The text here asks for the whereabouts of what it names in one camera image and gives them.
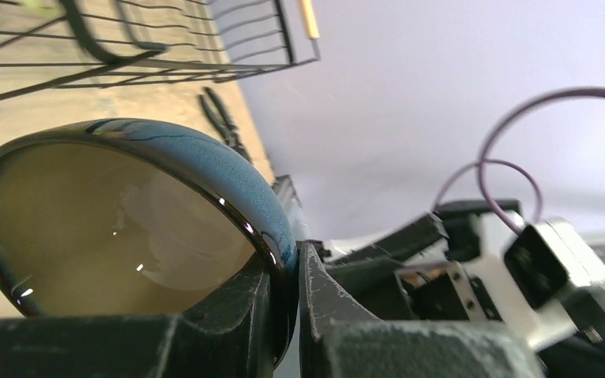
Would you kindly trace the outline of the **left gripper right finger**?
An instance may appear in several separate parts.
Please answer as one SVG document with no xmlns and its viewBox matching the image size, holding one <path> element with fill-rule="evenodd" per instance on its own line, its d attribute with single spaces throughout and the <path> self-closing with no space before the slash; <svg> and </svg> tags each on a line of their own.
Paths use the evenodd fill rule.
<svg viewBox="0 0 605 378">
<path fill-rule="evenodd" d="M 535 354 L 497 322 L 383 321 L 299 244 L 302 377 L 542 377 Z"/>
</svg>

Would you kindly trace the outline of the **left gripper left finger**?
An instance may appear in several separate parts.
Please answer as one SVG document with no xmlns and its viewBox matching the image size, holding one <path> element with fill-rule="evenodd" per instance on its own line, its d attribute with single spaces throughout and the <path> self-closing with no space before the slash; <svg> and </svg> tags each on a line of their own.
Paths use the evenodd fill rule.
<svg viewBox="0 0 605 378">
<path fill-rule="evenodd" d="M 270 377 L 269 289 L 251 260 L 179 314 L 0 319 L 0 377 Z"/>
</svg>

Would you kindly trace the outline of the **black pliers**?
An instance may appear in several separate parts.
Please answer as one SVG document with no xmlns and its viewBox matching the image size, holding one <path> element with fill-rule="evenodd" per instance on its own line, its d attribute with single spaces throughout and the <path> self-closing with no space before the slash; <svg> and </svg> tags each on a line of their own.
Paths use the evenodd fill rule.
<svg viewBox="0 0 605 378">
<path fill-rule="evenodd" d="M 233 149 L 252 164 L 253 160 L 243 144 L 239 127 L 227 111 L 221 97 L 210 87 L 203 87 L 202 89 L 204 93 L 198 94 L 197 99 L 206 119 L 226 146 Z"/>
</svg>

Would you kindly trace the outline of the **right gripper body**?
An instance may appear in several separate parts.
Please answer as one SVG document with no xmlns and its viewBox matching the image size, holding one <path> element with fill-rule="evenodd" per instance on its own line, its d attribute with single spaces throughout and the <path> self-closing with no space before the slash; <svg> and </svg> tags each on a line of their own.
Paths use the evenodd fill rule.
<svg viewBox="0 0 605 378">
<path fill-rule="evenodd" d="M 492 210 L 483 200 L 435 205 L 430 214 L 335 260 L 328 274 L 382 320 L 499 320 L 481 279 L 466 265 L 486 253 Z"/>
</svg>

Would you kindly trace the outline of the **dark blue bowl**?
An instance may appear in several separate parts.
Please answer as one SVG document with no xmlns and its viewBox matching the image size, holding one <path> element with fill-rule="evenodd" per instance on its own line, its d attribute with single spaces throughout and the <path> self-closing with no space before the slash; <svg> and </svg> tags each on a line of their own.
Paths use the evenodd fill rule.
<svg viewBox="0 0 605 378">
<path fill-rule="evenodd" d="M 194 129 L 129 118 L 0 146 L 0 291 L 20 318 L 183 313 L 251 260 L 270 279 L 275 369 L 295 328 L 298 252 L 245 158 Z"/>
</svg>

